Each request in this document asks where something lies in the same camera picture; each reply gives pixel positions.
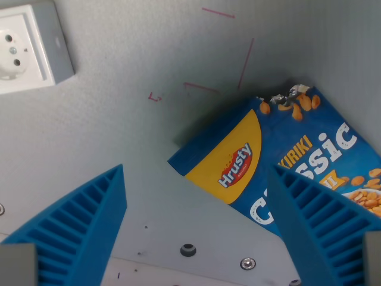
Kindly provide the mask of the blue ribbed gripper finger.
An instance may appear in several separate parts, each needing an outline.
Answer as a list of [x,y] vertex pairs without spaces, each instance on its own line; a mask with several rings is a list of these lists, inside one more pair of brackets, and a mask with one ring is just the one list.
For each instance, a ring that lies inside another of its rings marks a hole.
[[278,165],[267,182],[267,205],[302,285],[365,285],[364,236],[380,230],[380,219]]
[[100,285],[126,210],[119,164],[51,204],[1,243],[35,247],[38,285]]

